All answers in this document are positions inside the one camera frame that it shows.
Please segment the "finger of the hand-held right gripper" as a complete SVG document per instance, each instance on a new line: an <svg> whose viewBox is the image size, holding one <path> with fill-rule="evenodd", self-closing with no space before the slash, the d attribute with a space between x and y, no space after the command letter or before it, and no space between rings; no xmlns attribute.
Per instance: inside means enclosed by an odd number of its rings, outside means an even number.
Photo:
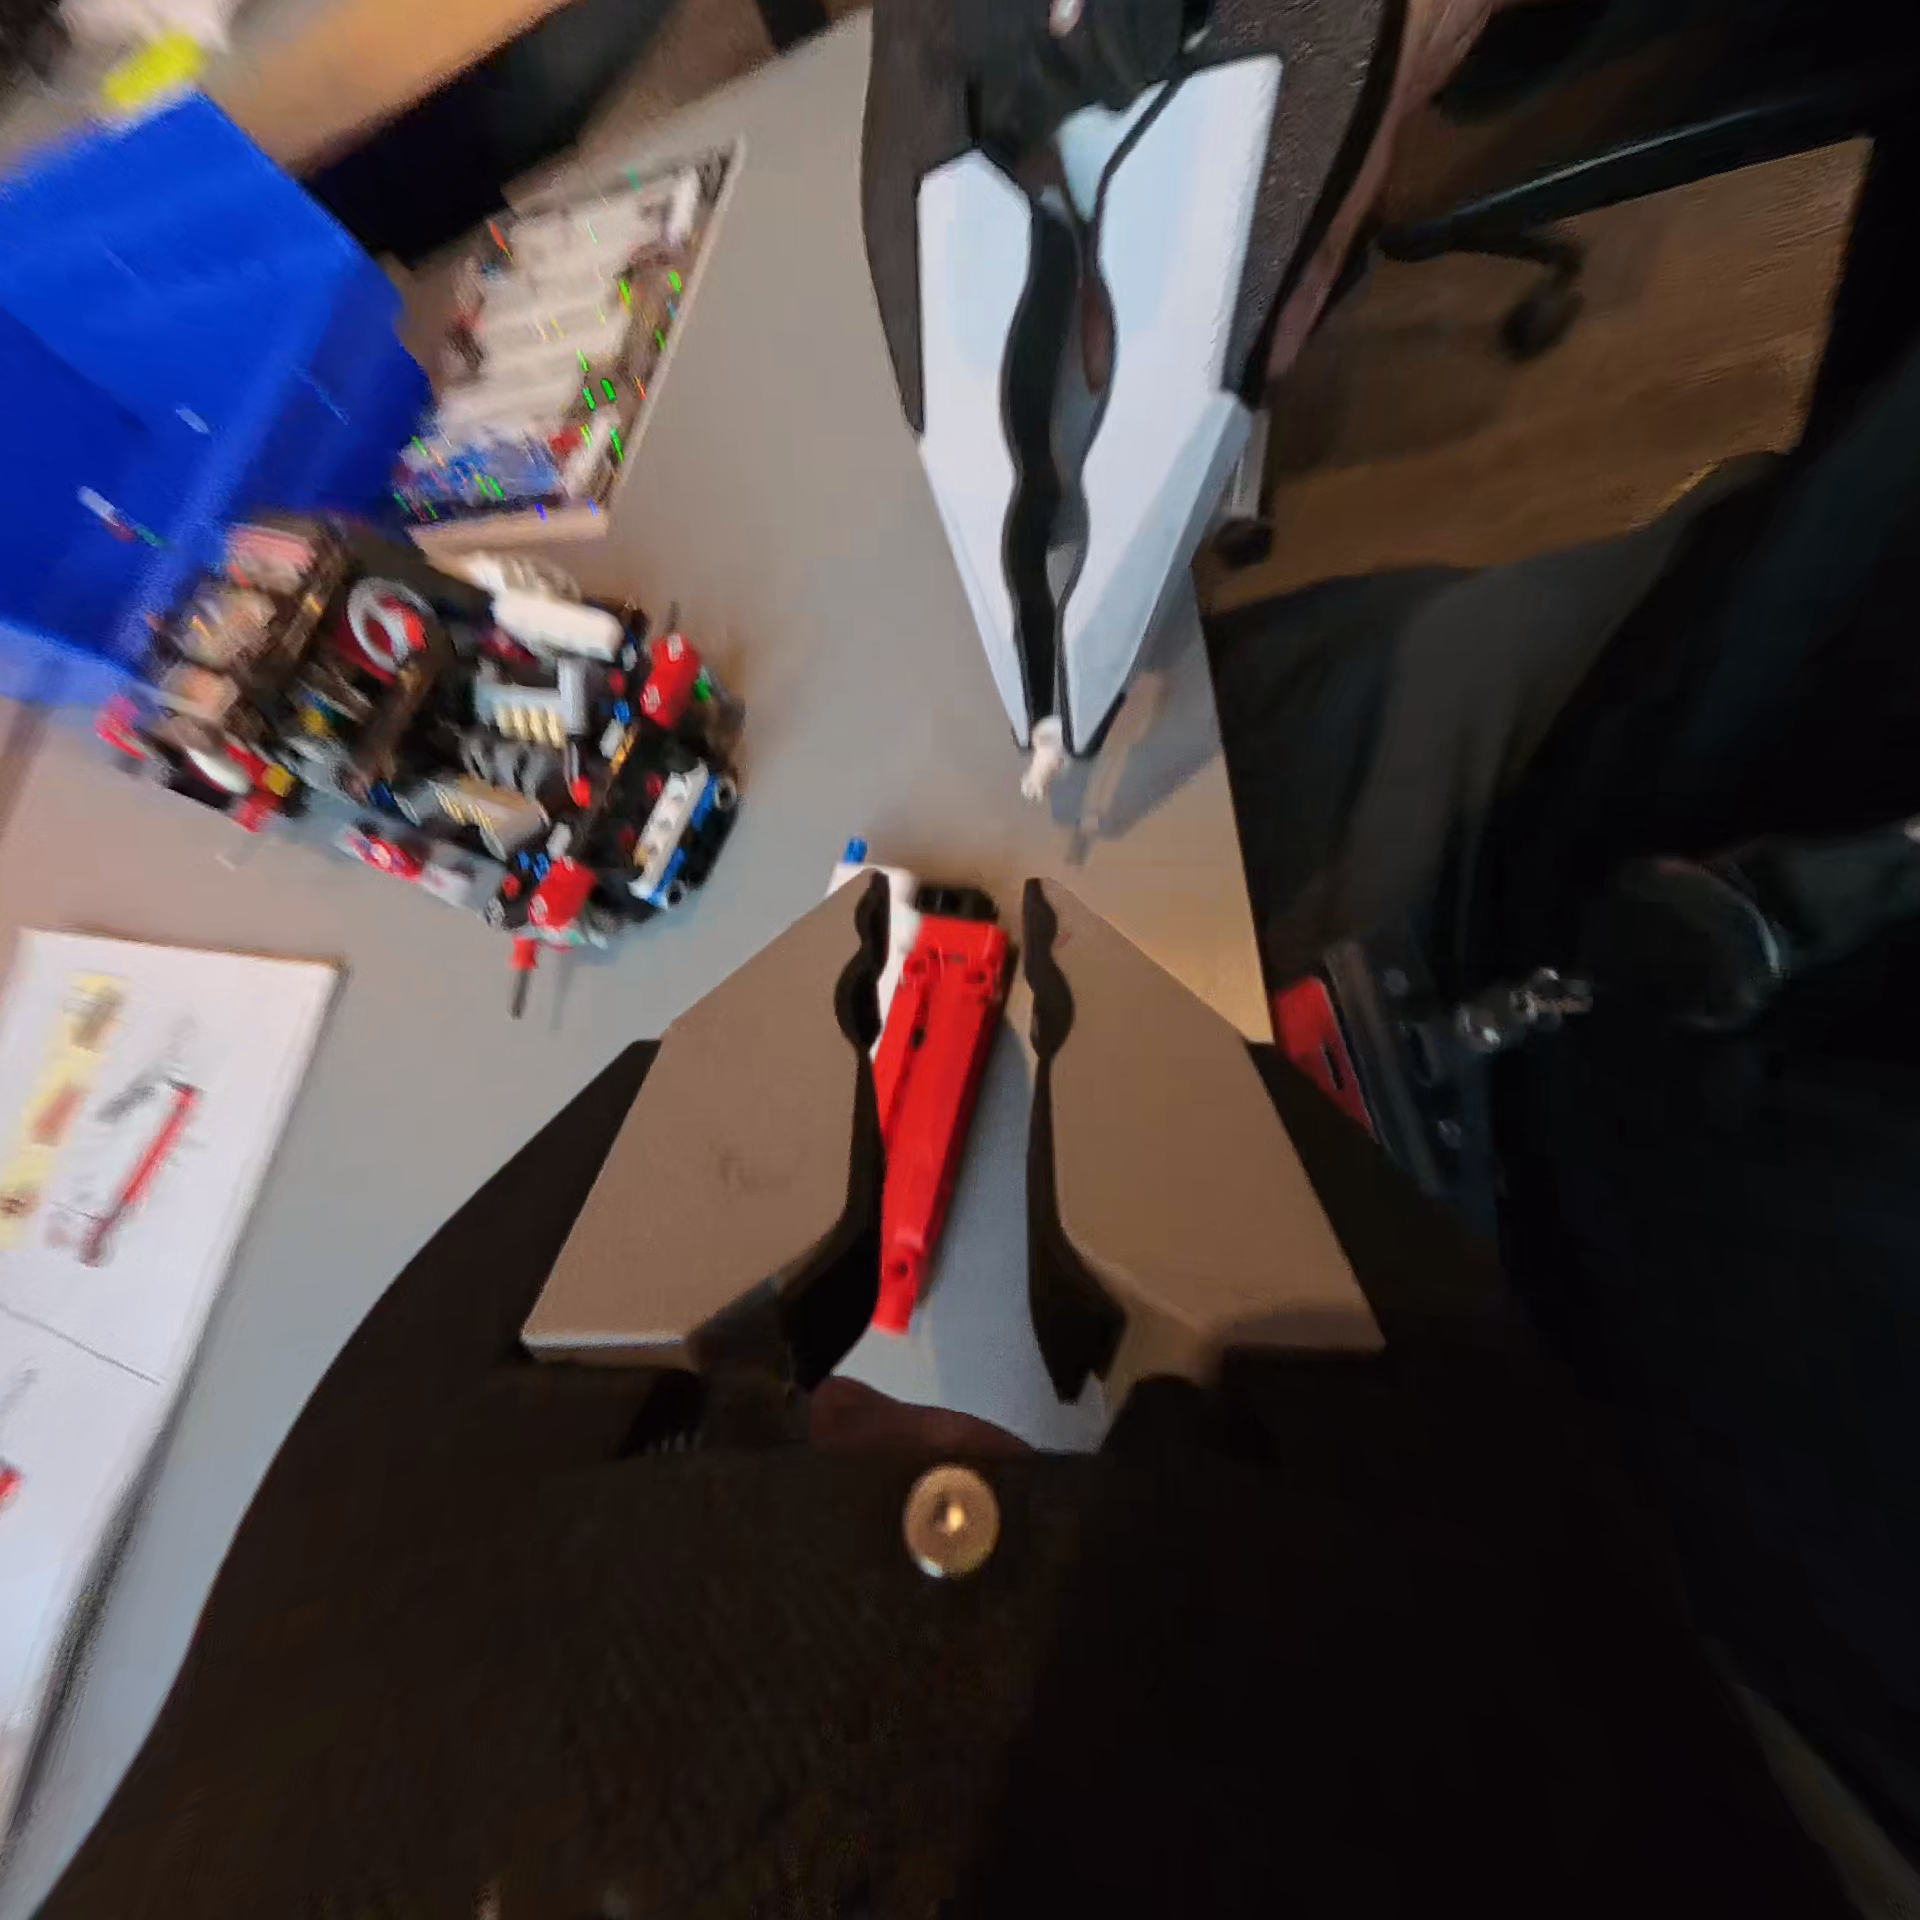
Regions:
<svg viewBox="0 0 1920 1920"><path fill-rule="evenodd" d="M1074 242L986 152L919 187L920 462L1016 745L1064 718L1050 544L1063 504L1058 269Z"/></svg>
<svg viewBox="0 0 1920 1920"><path fill-rule="evenodd" d="M1058 134L1078 278L1054 404L1064 750L1092 757L1251 433L1229 348L1284 57L1207 62Z"/></svg>

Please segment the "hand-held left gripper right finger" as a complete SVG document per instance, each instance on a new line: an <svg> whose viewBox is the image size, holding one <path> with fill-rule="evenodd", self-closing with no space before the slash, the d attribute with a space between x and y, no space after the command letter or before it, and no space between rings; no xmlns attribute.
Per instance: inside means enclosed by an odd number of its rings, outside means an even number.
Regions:
<svg viewBox="0 0 1920 1920"><path fill-rule="evenodd" d="M1247 1035L1060 881L1031 877L1026 1298L1064 1404L1237 1355L1375 1358L1357 1278Z"/></svg>

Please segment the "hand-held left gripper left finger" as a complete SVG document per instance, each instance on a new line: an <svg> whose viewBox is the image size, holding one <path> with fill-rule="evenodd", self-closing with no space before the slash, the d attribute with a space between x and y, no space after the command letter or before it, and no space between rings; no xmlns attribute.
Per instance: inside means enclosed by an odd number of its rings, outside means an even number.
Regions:
<svg viewBox="0 0 1920 1920"><path fill-rule="evenodd" d="M879 1300L892 890L830 891L661 1035L540 1295L545 1364L826 1380Z"/></svg>

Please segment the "red and white brick panel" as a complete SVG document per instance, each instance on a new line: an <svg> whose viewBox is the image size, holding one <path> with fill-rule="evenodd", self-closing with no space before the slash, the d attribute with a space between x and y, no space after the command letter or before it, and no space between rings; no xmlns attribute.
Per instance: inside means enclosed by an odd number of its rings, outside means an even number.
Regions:
<svg viewBox="0 0 1920 1920"><path fill-rule="evenodd" d="M889 950L872 1047L882 1191L870 1327L902 1335L941 1249L1015 952L990 893L875 862L863 836L846 841L828 885L872 874L886 880Z"/></svg>

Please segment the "toy brick race car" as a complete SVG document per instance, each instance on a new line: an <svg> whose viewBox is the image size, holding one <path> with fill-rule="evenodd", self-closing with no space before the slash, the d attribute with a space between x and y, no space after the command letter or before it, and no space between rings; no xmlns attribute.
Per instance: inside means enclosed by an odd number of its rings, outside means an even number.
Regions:
<svg viewBox="0 0 1920 1920"><path fill-rule="evenodd" d="M744 713L632 600L281 512L225 532L96 731L247 831L315 815L348 860L480 917L520 1018L549 954L614 948L709 883Z"/></svg>

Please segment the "grey desk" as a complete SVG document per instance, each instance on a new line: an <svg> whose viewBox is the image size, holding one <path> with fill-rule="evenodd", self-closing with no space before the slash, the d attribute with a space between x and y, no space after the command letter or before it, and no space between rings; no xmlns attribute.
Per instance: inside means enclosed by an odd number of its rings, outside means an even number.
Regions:
<svg viewBox="0 0 1920 1920"><path fill-rule="evenodd" d="M5 960L18 932L333 958L345 980L213 1318L157 1487L5 1876L31 1916L170 1692L229 1544L327 1368L408 1259L629 1044L651 1040L824 893L850 837L1018 916L1057 877L1252 1038L1271 1032L1193 589L1170 605L1148 731L1048 806L1021 753L901 418L859 215L870 23L603 153L743 142L703 285L582 583L679 604L746 706L746 804L679 924L603 964L542 961L511 1016L501 939L293 837L252 837L121 773L78 713L5 702Z"/></svg>

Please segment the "shiny sticker sheet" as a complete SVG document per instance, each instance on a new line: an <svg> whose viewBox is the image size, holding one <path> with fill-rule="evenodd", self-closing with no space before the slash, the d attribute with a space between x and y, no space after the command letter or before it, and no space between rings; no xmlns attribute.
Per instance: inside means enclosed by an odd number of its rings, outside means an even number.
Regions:
<svg viewBox="0 0 1920 1920"><path fill-rule="evenodd" d="M434 398L393 490L432 555L607 532L748 144L623 159L496 214L448 281Z"/></svg>

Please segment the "open instruction booklet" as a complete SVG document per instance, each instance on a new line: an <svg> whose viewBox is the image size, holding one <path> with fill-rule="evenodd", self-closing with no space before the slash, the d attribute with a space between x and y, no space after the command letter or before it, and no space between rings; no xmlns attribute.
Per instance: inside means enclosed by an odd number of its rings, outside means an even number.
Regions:
<svg viewBox="0 0 1920 1920"><path fill-rule="evenodd" d="M2 1008L2 1808L177 1412L341 970L27 928Z"/></svg>

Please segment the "person's dark shoe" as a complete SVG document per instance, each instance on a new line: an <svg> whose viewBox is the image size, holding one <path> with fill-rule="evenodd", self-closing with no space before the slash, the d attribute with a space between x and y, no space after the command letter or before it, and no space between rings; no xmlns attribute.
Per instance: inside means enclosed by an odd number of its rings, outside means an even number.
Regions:
<svg viewBox="0 0 1920 1920"><path fill-rule="evenodd" d="M1717 865L1652 856L1625 864L1586 932L1597 984L1668 1024L1739 1033L1790 976L1790 950L1764 905Z"/></svg>

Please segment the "yellow plastic object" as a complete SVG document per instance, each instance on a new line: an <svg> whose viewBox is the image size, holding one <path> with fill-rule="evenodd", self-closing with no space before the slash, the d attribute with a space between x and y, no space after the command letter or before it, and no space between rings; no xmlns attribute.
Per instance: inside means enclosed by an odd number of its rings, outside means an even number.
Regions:
<svg viewBox="0 0 1920 1920"><path fill-rule="evenodd" d="M170 29L118 53L99 81L99 110L110 119L133 119L194 92L206 56L198 40Z"/></svg>

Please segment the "blue plastic bin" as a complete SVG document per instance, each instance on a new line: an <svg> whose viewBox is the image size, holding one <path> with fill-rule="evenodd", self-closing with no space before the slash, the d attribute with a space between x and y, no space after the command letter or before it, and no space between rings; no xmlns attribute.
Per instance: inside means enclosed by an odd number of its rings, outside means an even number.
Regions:
<svg viewBox="0 0 1920 1920"><path fill-rule="evenodd" d="M429 411L380 264L188 92L2 193L2 694L107 699L268 513L400 526Z"/></svg>

